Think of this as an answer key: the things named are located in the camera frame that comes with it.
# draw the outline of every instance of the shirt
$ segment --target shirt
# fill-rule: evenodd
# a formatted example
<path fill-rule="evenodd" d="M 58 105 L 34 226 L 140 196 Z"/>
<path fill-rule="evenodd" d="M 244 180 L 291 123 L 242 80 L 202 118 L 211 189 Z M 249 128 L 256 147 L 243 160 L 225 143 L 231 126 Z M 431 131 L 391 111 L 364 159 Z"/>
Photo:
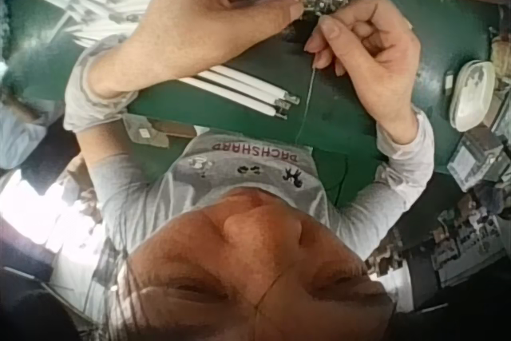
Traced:
<path fill-rule="evenodd" d="M 93 57 L 117 38 L 84 52 L 66 90 L 65 127 L 80 132 L 115 121 L 135 93 L 102 101 L 91 94 L 87 73 Z M 184 154 L 149 184 L 129 156 L 107 157 L 91 169 L 107 233 L 119 249 L 133 252 L 169 220 L 214 204 L 238 187 L 260 188 L 326 225 L 363 260 L 426 188 L 434 168 L 434 135 L 426 115 L 416 109 L 418 135 L 397 145 L 378 127 L 378 148 L 389 157 L 374 183 L 338 211 L 327 199 L 308 149 L 209 132 L 192 140 Z"/>

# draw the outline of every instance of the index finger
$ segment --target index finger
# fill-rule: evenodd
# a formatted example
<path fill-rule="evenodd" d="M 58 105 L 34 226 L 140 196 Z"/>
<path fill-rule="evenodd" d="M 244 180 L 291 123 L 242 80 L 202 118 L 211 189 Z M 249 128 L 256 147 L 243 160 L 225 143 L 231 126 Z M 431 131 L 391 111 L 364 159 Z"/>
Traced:
<path fill-rule="evenodd" d="M 387 34 L 410 32 L 410 24 L 391 0 L 354 0 L 332 17 L 352 28 L 357 22 L 370 22 Z"/>

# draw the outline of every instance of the hand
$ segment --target hand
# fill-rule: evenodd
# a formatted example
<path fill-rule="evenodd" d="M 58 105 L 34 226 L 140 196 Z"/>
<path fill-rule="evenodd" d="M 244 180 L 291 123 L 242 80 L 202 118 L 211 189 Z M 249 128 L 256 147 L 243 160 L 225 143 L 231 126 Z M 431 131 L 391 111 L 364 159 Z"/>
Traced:
<path fill-rule="evenodd" d="M 347 71 L 366 111 L 398 144 L 418 132 L 411 98 L 421 46 L 390 0 L 355 0 L 321 17 L 305 50 L 315 54 L 318 69 L 335 65 Z"/>
<path fill-rule="evenodd" d="M 193 76 L 281 32 L 303 13 L 300 0 L 152 0 L 134 35 L 90 74 L 113 97 Z"/>

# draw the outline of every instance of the white label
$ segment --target white label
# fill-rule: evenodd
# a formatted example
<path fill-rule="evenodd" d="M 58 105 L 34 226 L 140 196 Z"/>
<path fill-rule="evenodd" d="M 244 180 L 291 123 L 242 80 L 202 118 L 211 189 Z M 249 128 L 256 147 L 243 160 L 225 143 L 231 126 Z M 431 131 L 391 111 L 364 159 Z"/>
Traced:
<path fill-rule="evenodd" d="M 452 167 L 456 170 L 460 178 L 464 180 L 476 163 L 476 159 L 473 158 L 469 150 L 465 147 L 461 147 L 459 154 L 452 163 Z"/>
<path fill-rule="evenodd" d="M 141 128 L 141 129 L 138 130 L 138 132 L 140 133 L 140 135 L 144 139 L 150 139 L 151 138 L 151 133 L 149 133 L 149 130 L 146 129 L 146 128 Z"/>

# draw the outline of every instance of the skin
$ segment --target skin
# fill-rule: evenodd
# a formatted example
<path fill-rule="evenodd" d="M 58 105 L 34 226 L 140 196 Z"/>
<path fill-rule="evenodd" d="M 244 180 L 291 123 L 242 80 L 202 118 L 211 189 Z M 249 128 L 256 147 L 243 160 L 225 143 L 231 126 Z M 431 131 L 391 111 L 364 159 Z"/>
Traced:
<path fill-rule="evenodd" d="M 153 0 L 135 34 L 94 62 L 89 87 L 108 99 L 192 76 L 302 12 L 300 0 Z M 355 0 L 322 17 L 305 51 L 316 68 L 350 76 L 395 143 L 415 139 L 420 43 L 390 0 Z M 128 152 L 120 123 L 77 138 L 89 167 Z M 381 339 L 392 312 L 328 228 L 253 188 L 170 221 L 129 256 L 118 287 L 113 313 L 122 310 L 139 339 Z"/>

